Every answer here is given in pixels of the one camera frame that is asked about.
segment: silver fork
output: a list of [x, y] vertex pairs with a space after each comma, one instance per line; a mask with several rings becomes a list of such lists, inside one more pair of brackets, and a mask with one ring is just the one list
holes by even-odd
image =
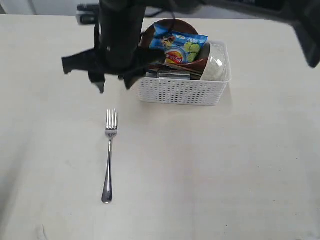
[[106, 111], [106, 126], [105, 135], [109, 138], [108, 143], [108, 160], [106, 163], [106, 173], [102, 193], [102, 202], [104, 204], [111, 203], [112, 201], [112, 182], [111, 182], [111, 155], [112, 155], [112, 142], [118, 133], [118, 115], [115, 109], [108, 109]]

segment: white table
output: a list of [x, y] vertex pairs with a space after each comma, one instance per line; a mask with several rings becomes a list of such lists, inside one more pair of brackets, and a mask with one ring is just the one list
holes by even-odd
[[[216, 107], [142, 103], [114, 76], [99, 95], [61, 64], [93, 46], [92, 27], [0, 16], [1, 240], [319, 237], [320, 67], [289, 26], [188, 22], [228, 46]], [[107, 108], [120, 117], [105, 205]]]

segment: white plastic container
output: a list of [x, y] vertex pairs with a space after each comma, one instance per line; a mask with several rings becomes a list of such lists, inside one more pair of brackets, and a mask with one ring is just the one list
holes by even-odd
[[147, 103], [214, 106], [231, 81], [231, 67], [227, 46], [214, 41], [224, 49], [225, 69], [219, 81], [165, 79], [144, 77], [138, 83], [139, 99]]

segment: snack bag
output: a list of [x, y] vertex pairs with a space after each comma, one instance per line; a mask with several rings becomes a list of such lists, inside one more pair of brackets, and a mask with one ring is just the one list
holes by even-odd
[[162, 49], [165, 52], [165, 62], [170, 64], [192, 63], [208, 37], [178, 31], [168, 32], [168, 29], [158, 24], [154, 25], [155, 33], [150, 43], [151, 49]]

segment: brown bowl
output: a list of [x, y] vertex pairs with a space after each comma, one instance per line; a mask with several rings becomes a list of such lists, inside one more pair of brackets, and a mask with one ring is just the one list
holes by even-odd
[[[159, 24], [160, 26], [163, 26], [167, 29], [169, 29], [172, 25], [172, 21], [173, 19], [163, 19], [160, 21], [157, 21], [155, 24]], [[198, 32], [197, 30], [191, 26], [189, 23], [176, 19], [174, 22], [174, 27], [173, 30], [176, 32], [180, 32], [180, 33], [186, 33], [186, 34], [194, 34], [197, 35]], [[143, 34], [142, 38], [141, 38], [141, 42], [140, 42], [140, 46], [142, 48], [149, 48], [149, 45], [152, 42], [152, 39], [154, 38], [154, 34], [155, 34], [155, 28], [154, 25], [151, 25]], [[190, 62], [190, 63], [181, 63], [181, 64], [175, 64], [177, 66], [180, 67], [184, 67], [184, 68], [188, 68], [188, 69], [192, 69], [192, 70], [196, 70], [199, 72], [203, 72], [205, 70], [205, 67], [207, 65], [207, 61], [208, 61], [208, 57], [209, 57], [209, 53], [207, 56]]]

